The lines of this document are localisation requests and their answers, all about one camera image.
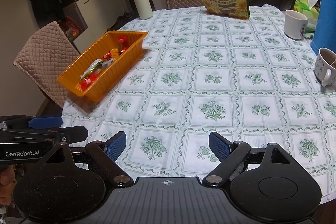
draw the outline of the white and green floral tablecloth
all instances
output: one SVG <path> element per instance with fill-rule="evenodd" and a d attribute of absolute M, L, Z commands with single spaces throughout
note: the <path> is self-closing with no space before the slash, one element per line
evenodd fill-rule
<path fill-rule="evenodd" d="M 137 176 L 203 178 L 219 161 L 217 131 L 252 147 L 283 146 L 336 197 L 336 92 L 321 92 L 315 54 L 283 33 L 275 7 L 251 7 L 249 21 L 207 15 L 204 7 L 159 10 L 122 30 L 147 31 L 144 58 L 99 104 L 68 98 L 63 126 L 84 125 L 85 145 L 118 131 L 118 165 Z"/>

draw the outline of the white thermos bottle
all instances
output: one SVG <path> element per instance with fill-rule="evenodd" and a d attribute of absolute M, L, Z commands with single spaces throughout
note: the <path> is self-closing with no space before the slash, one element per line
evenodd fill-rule
<path fill-rule="evenodd" d="M 149 0 L 134 0 L 140 19 L 147 19 L 153 16 Z"/>

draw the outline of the white mug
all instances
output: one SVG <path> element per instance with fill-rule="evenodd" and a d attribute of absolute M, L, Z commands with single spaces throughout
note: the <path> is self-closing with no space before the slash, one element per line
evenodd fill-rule
<path fill-rule="evenodd" d="M 302 39 L 308 24 L 308 18 L 294 10 L 287 10 L 285 15 L 284 32 L 293 39 Z"/>
<path fill-rule="evenodd" d="M 320 48 L 315 62 L 314 73 L 321 81 L 322 86 L 332 85 L 336 82 L 336 69 L 332 64 L 336 59 L 336 53 L 327 49 Z"/>

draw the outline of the blue plastic container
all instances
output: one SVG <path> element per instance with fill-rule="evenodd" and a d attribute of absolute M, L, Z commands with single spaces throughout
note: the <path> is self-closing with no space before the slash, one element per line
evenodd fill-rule
<path fill-rule="evenodd" d="M 321 0 L 319 19 L 310 46 L 316 55 L 322 47 L 336 52 L 336 0 Z"/>

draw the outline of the metal bolt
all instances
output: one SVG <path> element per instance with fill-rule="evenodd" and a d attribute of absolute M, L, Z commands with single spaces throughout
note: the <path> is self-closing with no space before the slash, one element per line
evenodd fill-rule
<path fill-rule="evenodd" d="M 206 181 L 212 184 L 219 183 L 222 181 L 222 178 L 217 175 L 211 175 L 206 177 Z"/>
<path fill-rule="evenodd" d="M 118 175 L 116 177 L 114 177 L 113 179 L 116 183 L 119 184 L 125 184 L 127 182 L 129 182 L 131 179 L 129 176 L 125 176 L 125 175 Z"/>

